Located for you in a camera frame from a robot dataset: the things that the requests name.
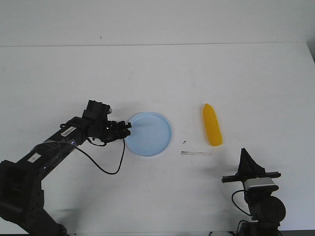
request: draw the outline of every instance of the white wall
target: white wall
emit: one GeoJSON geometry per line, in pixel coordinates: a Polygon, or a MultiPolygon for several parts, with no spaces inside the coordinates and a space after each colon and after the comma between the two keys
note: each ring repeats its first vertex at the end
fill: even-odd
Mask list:
{"type": "Polygon", "coordinates": [[[314,0],[0,1],[0,46],[306,42],[314,0]]]}
{"type": "MultiPolygon", "coordinates": [[[[119,174],[107,176],[74,151],[50,173],[45,209],[57,222],[73,233],[235,230],[248,219],[230,200],[242,185],[221,177],[237,172],[246,147],[282,173],[281,229],[314,229],[314,78],[306,43],[0,48],[0,158],[18,161],[89,99],[110,104],[112,120],[155,111],[174,134],[160,155],[126,150],[119,174]],[[204,103],[217,111],[220,147],[206,142],[204,103]]],[[[80,147],[104,169],[118,166],[121,141],[80,147]]],[[[2,219],[0,232],[22,233],[2,219]]]]}

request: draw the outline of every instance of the black cable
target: black cable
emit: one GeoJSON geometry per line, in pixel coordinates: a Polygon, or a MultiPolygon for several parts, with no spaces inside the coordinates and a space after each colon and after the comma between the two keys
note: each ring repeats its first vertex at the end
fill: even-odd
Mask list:
{"type": "Polygon", "coordinates": [[[70,143],[66,143],[66,142],[49,142],[49,143],[42,143],[42,144],[39,144],[39,145],[43,145],[43,144],[51,144],[51,143],[57,143],[57,144],[65,144],[65,145],[70,145],[72,146],[73,148],[77,149],[78,151],[82,152],[84,155],[86,155],[101,171],[103,171],[104,173],[108,174],[108,175],[115,175],[118,173],[118,171],[120,170],[120,167],[122,166],[122,162],[123,162],[123,158],[124,158],[124,154],[125,154],[125,148],[126,148],[126,143],[125,143],[125,139],[123,139],[123,142],[124,142],[124,150],[123,150],[123,154],[122,154],[122,157],[120,159],[120,163],[119,163],[119,167],[118,169],[115,171],[115,172],[108,172],[104,169],[102,169],[91,157],[90,155],[88,155],[85,151],[81,150],[80,148],[70,144],[70,143]]]}
{"type": "Polygon", "coordinates": [[[238,229],[240,228],[240,224],[241,224],[242,222],[249,223],[247,220],[240,220],[240,221],[238,222],[238,225],[237,225],[236,236],[240,233],[240,232],[238,232],[238,229]]]}
{"type": "Polygon", "coordinates": [[[233,194],[232,194],[232,202],[233,202],[233,204],[242,212],[242,213],[244,213],[244,214],[246,214],[246,215],[248,215],[248,216],[251,216],[250,214],[248,214],[247,212],[245,212],[244,210],[242,210],[238,205],[236,205],[236,203],[234,202],[234,195],[236,194],[236,193],[240,193],[240,192],[244,192],[244,190],[238,190],[238,191],[236,191],[236,192],[234,192],[233,194]]]}
{"type": "Polygon", "coordinates": [[[99,146],[99,147],[104,147],[104,146],[106,146],[106,144],[95,144],[95,143],[93,143],[93,142],[90,140],[90,138],[87,138],[87,139],[88,139],[88,142],[89,142],[90,144],[94,145],[94,146],[99,146]]]}

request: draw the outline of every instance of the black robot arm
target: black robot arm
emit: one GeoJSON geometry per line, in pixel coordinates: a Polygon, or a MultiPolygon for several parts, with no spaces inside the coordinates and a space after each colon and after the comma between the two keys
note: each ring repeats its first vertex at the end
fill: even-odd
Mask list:
{"type": "Polygon", "coordinates": [[[265,169],[251,158],[245,148],[241,152],[238,172],[234,176],[223,176],[222,182],[241,181],[244,199],[249,206],[250,216],[256,222],[242,224],[237,236],[278,236],[278,226],[285,217],[282,201],[271,196],[279,187],[271,178],[278,178],[279,172],[265,172],[265,169]]]}
{"type": "Polygon", "coordinates": [[[109,105],[89,101],[82,117],[74,117],[17,163],[0,163],[0,216],[22,227],[31,236],[65,236],[44,210],[41,181],[78,145],[98,138],[104,145],[130,135],[131,124],[108,121],[109,105]]]}

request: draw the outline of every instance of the label sticker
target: label sticker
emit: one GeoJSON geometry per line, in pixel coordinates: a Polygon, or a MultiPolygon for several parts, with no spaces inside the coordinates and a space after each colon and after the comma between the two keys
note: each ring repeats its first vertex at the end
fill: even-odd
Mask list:
{"type": "Polygon", "coordinates": [[[68,128],[66,131],[62,132],[62,133],[61,133],[61,136],[66,137],[66,136],[68,136],[68,135],[69,135],[73,130],[75,130],[75,129],[76,129],[76,127],[71,126],[71,127],[68,128]]]}
{"type": "Polygon", "coordinates": [[[31,158],[28,161],[34,163],[40,157],[41,157],[41,155],[39,155],[37,152],[35,152],[34,155],[31,156],[31,158]]]}

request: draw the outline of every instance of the yellow corn toy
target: yellow corn toy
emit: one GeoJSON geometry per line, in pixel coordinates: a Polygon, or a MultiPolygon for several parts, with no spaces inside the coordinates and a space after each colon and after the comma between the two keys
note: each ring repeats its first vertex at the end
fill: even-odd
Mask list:
{"type": "Polygon", "coordinates": [[[205,123],[205,129],[210,145],[221,145],[223,143],[223,140],[216,112],[213,107],[210,106],[208,103],[206,103],[203,108],[203,121],[205,123]]]}

